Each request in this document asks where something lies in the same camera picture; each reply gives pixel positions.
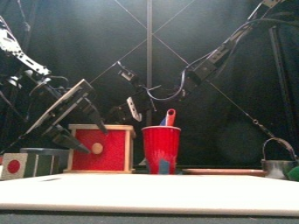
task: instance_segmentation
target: blue object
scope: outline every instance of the blue object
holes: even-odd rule
[[[167,162],[165,160],[160,159],[159,162],[159,174],[169,174],[169,162]]]
[[[165,118],[161,120],[160,125],[161,125],[161,126],[165,125]]]

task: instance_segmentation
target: white table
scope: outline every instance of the white table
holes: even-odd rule
[[[299,216],[299,183],[250,176],[63,173],[0,189],[1,210]]]

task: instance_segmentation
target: red cup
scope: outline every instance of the red cup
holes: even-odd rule
[[[173,174],[181,130],[173,126],[143,128],[144,158],[151,174]]]

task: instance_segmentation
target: wooden box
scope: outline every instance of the wooden box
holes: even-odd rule
[[[133,138],[136,133],[129,125],[105,125],[104,134],[97,125],[71,124],[72,135],[89,149],[89,154],[69,150],[68,169],[64,172],[133,171]]]

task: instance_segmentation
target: red circle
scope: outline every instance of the red circle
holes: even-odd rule
[[[19,172],[20,170],[20,162],[17,160],[12,160],[7,166],[7,170],[11,172],[11,173],[16,173]]]

